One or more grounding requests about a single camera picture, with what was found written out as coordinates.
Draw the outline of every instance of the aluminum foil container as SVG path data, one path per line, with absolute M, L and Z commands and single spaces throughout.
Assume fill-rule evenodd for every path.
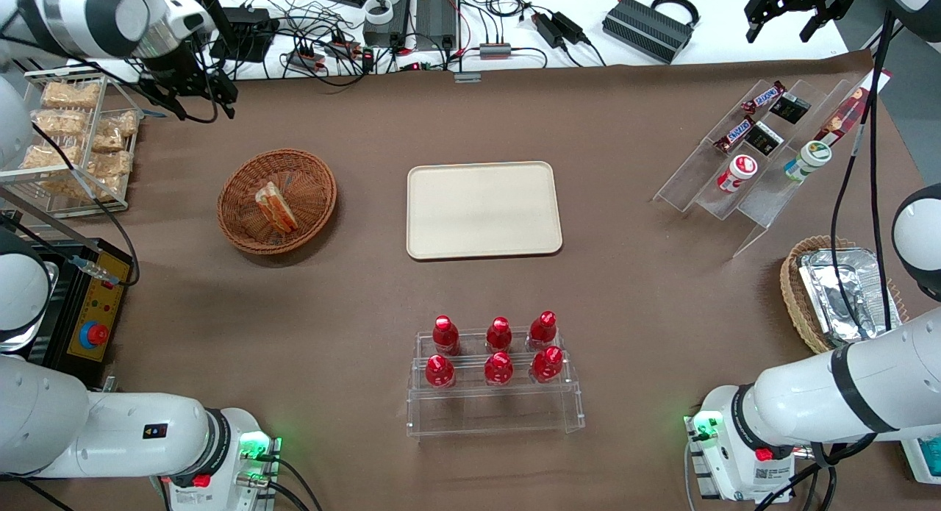
M 829 249 L 814 250 L 797 257 L 804 290 L 813 304 L 820 330 L 836 347 L 884 334 L 885 313 L 875 254 L 867 249 L 837 250 L 838 273 L 847 300 L 840 295 L 831 259 Z M 890 317 L 893 327 L 901 325 L 895 300 L 891 298 Z

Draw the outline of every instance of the clear acrylic stand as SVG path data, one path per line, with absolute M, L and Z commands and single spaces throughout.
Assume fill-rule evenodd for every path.
M 686 162 L 676 169 L 653 197 L 654 200 L 665 200 L 679 212 L 686 212 L 693 204 L 698 204 L 719 220 L 726 220 L 735 210 L 739 210 L 755 223 L 755 229 L 752 229 L 733 257 L 763 236 L 794 193 L 797 193 L 801 183 L 794 182 L 784 175 L 784 165 L 797 155 L 804 143 L 813 139 L 826 122 L 826 117 L 843 102 L 853 85 L 844 80 L 830 93 L 823 93 L 805 81 L 797 81 L 787 91 L 809 102 L 811 108 L 796 124 L 791 124 L 770 112 L 773 101 L 755 112 L 751 116 L 752 119 L 761 121 L 784 139 L 784 142 L 767 156 L 749 142 L 745 142 L 744 138 L 733 146 L 729 153 L 717 149 L 715 142 L 727 135 L 734 126 L 742 123 L 746 112 L 740 105 L 744 101 L 755 99 L 770 87 L 772 83 L 757 82 L 735 107 L 726 113 L 722 121 L 710 130 Z M 754 158 L 759 165 L 759 172 L 753 179 L 744 182 L 737 192 L 725 193 L 719 189 L 716 180 L 739 154 Z
M 511 327 L 513 378 L 504 386 L 487 386 L 484 363 L 490 352 L 484 345 L 487 330 L 462 332 L 461 354 L 448 357 L 454 364 L 456 386 L 436 390 L 424 378 L 428 357 L 434 351 L 430 332 L 415 337 L 415 358 L 409 377 L 407 411 L 410 437 L 498 434 L 537 430 L 575 432 L 584 428 L 582 389 L 571 355 L 564 351 L 562 373 L 539 384 L 529 377 L 535 353 L 525 348 L 527 326 Z M 565 350 L 562 334 L 556 346 Z

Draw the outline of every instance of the beige tray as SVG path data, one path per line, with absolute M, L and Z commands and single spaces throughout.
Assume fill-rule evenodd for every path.
M 417 260 L 551 254 L 562 247 L 545 162 L 422 165 L 409 172 L 406 250 Z

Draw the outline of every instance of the emergency stop button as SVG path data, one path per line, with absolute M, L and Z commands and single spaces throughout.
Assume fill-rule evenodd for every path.
M 98 321 L 85 321 L 84 326 L 78 332 L 78 341 L 85 349 L 94 349 L 105 343 L 110 334 L 108 327 L 99 324 Z

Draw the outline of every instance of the brown paper mat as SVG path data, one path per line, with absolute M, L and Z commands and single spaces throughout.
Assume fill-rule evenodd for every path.
M 285 457 L 327 511 L 686 509 L 682 416 L 713 387 L 811 354 L 790 326 L 777 271 L 794 243 L 828 229 L 851 143 L 837 145 L 833 165 L 735 260 L 748 223 L 684 216 L 650 199 L 757 79 L 829 89 L 870 65 L 854 53 L 498 72 L 480 85 L 412 72 L 340 92 L 313 81 L 240 83 L 232 121 L 148 121 L 131 210 L 120 216 L 142 260 L 115 335 L 121 386 L 246 408 L 285 438 Z M 208 111 L 204 101 L 187 108 Z M 888 234 L 898 203 L 922 182 L 884 110 L 880 129 Z M 280 147 L 321 157 L 340 191 L 325 233 L 292 266 L 248 259 L 215 223 L 229 174 Z M 411 260 L 409 169 L 499 160 L 552 165 L 561 252 Z M 857 169 L 840 236 L 871 247 L 866 173 Z M 84 232 L 121 243 L 105 224 Z M 930 307 L 891 248 L 887 270 L 913 317 Z M 497 315 L 527 323 L 545 309 L 558 313 L 581 376 L 585 430 L 421 444 L 406 436 L 415 331 L 440 313 L 470 328 Z M 43 486 L 77 510 L 160 509 L 139 479 Z M 841 464 L 833 509 L 934 510 L 939 497 L 907 481 L 897 447 L 880 444 Z M 46 505 L 17 485 L 0 485 L 0 500 L 11 511 Z

